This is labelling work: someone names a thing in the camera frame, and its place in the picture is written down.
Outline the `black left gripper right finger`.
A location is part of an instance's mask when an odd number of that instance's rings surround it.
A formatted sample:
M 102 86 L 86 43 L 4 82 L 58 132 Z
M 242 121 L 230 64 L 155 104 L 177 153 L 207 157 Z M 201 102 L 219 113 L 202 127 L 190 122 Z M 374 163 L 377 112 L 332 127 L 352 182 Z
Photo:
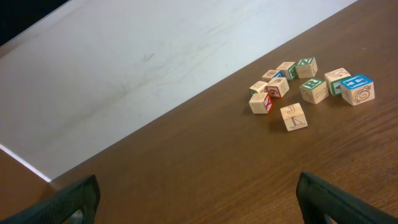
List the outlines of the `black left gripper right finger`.
M 300 174 L 296 196 L 305 224 L 397 223 L 397 218 L 309 172 Z

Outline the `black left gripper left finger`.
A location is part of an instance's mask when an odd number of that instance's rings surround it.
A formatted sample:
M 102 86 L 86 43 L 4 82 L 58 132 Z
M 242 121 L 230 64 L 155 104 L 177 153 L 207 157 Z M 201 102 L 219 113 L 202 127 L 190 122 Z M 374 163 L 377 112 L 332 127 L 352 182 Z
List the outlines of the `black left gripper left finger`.
M 70 184 L 41 201 L 1 221 L 7 223 L 93 223 L 100 202 L 95 175 Z

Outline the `wooden block letter J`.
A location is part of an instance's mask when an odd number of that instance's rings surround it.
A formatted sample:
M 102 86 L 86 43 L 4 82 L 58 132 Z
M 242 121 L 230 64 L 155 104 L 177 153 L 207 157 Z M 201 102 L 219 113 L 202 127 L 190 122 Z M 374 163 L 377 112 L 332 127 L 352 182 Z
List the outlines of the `wooden block letter J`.
M 300 103 L 285 106 L 280 109 L 280 112 L 287 131 L 294 131 L 308 126 Z

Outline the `wooden block green R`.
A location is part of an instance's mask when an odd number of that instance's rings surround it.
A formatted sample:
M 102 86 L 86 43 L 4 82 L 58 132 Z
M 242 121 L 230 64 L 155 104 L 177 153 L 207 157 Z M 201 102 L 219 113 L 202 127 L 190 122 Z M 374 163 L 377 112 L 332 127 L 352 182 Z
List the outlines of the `wooden block green R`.
M 329 96 L 326 81 L 315 77 L 301 84 L 300 92 L 305 101 L 313 104 L 318 104 Z

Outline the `wooden block blue top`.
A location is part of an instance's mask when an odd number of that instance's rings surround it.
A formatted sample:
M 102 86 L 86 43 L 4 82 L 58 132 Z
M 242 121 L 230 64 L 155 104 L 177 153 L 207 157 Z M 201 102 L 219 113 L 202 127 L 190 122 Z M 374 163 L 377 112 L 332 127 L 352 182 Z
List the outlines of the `wooden block blue top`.
M 345 78 L 340 87 L 342 98 L 352 106 L 375 99 L 374 82 L 363 74 Z

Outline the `wooden block green side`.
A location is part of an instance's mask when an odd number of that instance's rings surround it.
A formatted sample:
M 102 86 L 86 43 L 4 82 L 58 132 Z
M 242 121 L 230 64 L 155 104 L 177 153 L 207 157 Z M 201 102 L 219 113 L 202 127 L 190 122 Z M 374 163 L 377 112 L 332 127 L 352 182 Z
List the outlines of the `wooden block green side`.
M 351 74 L 345 68 L 338 68 L 336 70 L 327 72 L 324 77 L 330 93 L 333 96 L 341 95 L 340 82 L 350 76 Z

